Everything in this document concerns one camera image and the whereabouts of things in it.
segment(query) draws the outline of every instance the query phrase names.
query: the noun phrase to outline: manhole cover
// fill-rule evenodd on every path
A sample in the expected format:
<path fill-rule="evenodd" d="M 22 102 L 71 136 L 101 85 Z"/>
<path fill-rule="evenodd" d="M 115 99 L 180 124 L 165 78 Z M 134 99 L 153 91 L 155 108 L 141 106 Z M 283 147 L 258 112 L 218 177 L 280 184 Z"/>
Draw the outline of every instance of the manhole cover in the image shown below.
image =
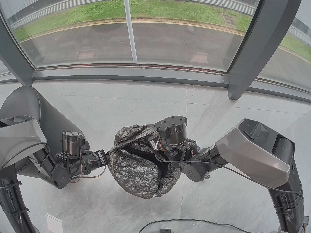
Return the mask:
<path fill-rule="evenodd" d="M 236 20 L 234 17 L 226 15 L 226 14 L 222 14 L 222 17 L 224 18 L 224 21 L 226 24 L 230 24 L 230 25 L 234 25 L 236 26 Z"/>

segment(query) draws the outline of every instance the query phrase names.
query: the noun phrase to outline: black garbage bag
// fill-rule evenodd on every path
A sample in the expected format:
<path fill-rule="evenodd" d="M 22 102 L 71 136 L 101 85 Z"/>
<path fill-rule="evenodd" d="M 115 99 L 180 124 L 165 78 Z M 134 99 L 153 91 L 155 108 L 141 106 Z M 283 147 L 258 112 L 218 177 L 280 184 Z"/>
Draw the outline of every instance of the black garbage bag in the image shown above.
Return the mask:
<path fill-rule="evenodd" d="M 111 153 L 109 159 L 109 170 L 119 185 L 144 199 L 166 194 L 180 177 L 179 169 L 155 158 L 147 136 L 156 130 L 154 125 L 122 128 L 115 135 L 115 145 L 126 143 L 126 146 Z M 156 155 L 160 160 L 167 160 L 159 152 Z"/>

